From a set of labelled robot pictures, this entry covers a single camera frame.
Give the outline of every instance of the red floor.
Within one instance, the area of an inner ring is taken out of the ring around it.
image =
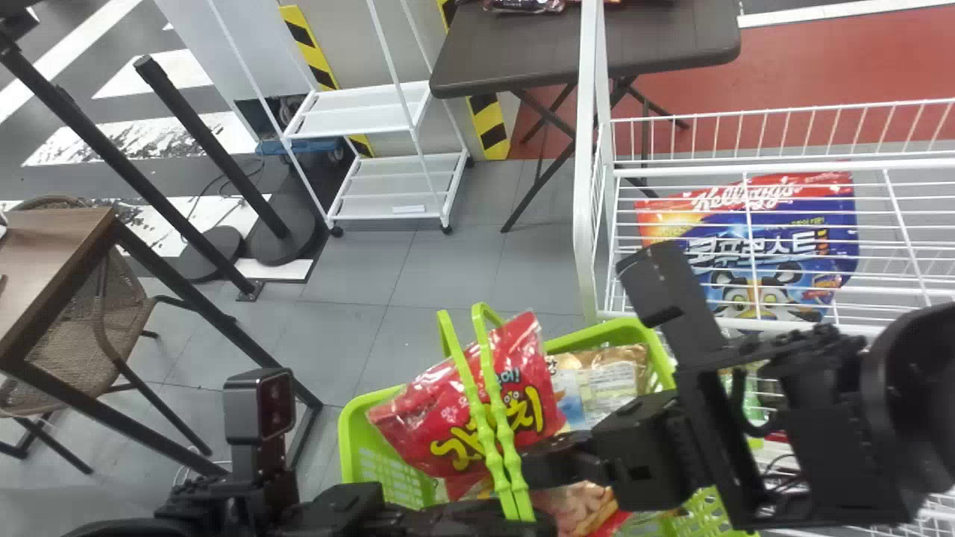
[[[743,51],[733,63],[641,76],[637,88],[675,114],[955,97],[955,70],[950,68],[955,52],[952,28],[955,6],[749,28],[742,31]],[[531,93],[549,104],[560,89],[537,88]],[[642,106],[635,99],[625,97],[613,116],[638,117],[641,111]],[[912,139],[929,139],[943,111],[943,106],[927,107]],[[558,113],[573,124],[575,96]],[[905,140],[915,113],[916,107],[900,109],[889,124],[886,141]],[[886,110],[871,113],[863,123],[859,142],[878,140],[887,114]],[[834,116],[835,112],[817,116],[811,145],[828,141]],[[537,119],[537,114],[521,106],[509,158],[538,156],[542,134],[526,144],[518,143]],[[859,111],[843,113],[834,143],[850,142],[859,119]],[[756,147],[758,120],[751,121],[743,129],[741,147]],[[735,122],[735,118],[723,122],[717,148],[733,148]],[[806,117],[794,118],[789,127],[791,135],[805,133],[806,122]],[[770,122],[764,133],[764,146],[779,145],[782,123],[781,119]],[[709,140],[711,147],[712,129],[709,137],[703,129],[701,123],[697,139]],[[787,136],[787,145],[794,143],[791,135]],[[629,152],[630,142],[625,143],[622,138],[618,138],[618,151]],[[676,138],[677,151],[689,150],[689,132],[677,134]],[[955,138],[955,112],[948,117],[939,138]],[[666,143],[659,144],[660,138],[657,140],[657,151],[668,152],[669,133],[664,136]],[[569,138],[552,127],[544,156],[556,157],[567,143]]]

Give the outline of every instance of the yellow and black hazard stripe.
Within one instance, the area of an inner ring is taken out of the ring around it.
[[[318,47],[318,39],[315,39],[315,34],[311,32],[311,27],[308,25],[308,21],[305,20],[305,15],[302,14],[302,10],[294,5],[281,6],[279,7],[279,12],[286,21],[286,26],[288,26],[288,31],[291,32],[292,38],[298,42],[299,50],[302,51],[302,56],[305,57],[305,62],[308,64],[308,68],[311,69],[311,73],[315,76],[315,80],[318,82],[322,91],[339,89],[340,86],[338,85],[338,81],[335,80],[335,75],[331,72],[329,61],[325,58],[325,55],[322,54],[322,49]],[[374,157],[374,152],[371,150],[371,144],[368,142],[367,136],[352,135],[349,136],[349,140],[351,140],[355,149],[363,157]]]
[[[455,0],[437,0],[437,6],[441,10],[444,31],[447,32],[455,18],[457,4]],[[496,94],[471,96],[467,98],[467,101],[468,109],[471,111],[471,121],[475,125],[475,132],[484,150],[484,158],[488,161],[503,161],[511,150],[511,141],[507,138],[504,114],[500,109],[498,96]]]

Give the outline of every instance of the cartoon character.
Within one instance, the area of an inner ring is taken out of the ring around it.
[[[763,276],[759,281],[759,297],[755,297],[756,285],[751,278],[734,275],[729,270],[715,270],[710,278],[712,287],[722,290],[721,303],[713,315],[739,319],[770,319],[780,321],[822,320],[822,313],[802,305],[790,296],[786,286],[802,279],[799,263],[786,262],[779,265],[776,274]]]

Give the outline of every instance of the red snack bag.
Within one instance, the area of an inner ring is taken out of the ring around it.
[[[488,335],[515,446],[520,450],[552,436],[564,417],[557,410],[543,359],[537,317],[527,311]],[[478,344],[472,343],[464,356],[480,399],[488,406]],[[487,471],[464,386],[450,358],[408,383],[393,400],[371,408],[368,418],[406,463],[430,476],[450,478],[446,484],[453,500]]]

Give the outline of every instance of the green basket handle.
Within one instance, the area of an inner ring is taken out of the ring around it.
[[[485,318],[490,319],[496,328],[500,328],[504,322],[490,306],[483,302],[478,302],[471,308],[471,321],[474,323],[477,344],[480,347],[480,367],[484,375],[484,389],[487,390],[488,399],[491,401],[491,415],[494,416],[497,425],[498,442],[504,451],[504,466],[511,476],[510,483],[506,481],[506,478],[501,483],[495,479],[495,490],[499,496],[503,496],[504,491],[513,493],[520,520],[535,522],[534,507],[531,505],[531,497],[527,492],[529,487],[520,473],[520,455],[514,447],[514,431],[511,430],[511,425],[507,421],[507,412],[500,397],[500,383],[494,371],[494,353],[491,352],[491,343],[487,337]]]
[[[461,384],[464,385],[464,395],[468,398],[471,418],[474,419],[477,427],[477,438],[484,449],[484,463],[494,479],[495,490],[498,492],[498,499],[504,511],[504,516],[508,520],[517,520],[519,516],[518,508],[514,502],[514,495],[511,493],[510,482],[507,481],[507,476],[504,474],[503,458],[498,453],[498,447],[495,445],[494,432],[487,424],[484,403],[480,401],[478,387],[475,384],[474,376],[471,375],[471,368],[468,367],[468,362],[461,350],[457,334],[455,334],[455,327],[447,310],[441,310],[437,313],[437,331],[441,337],[441,348],[444,355],[451,357],[455,367],[457,367],[458,374],[461,376]]]

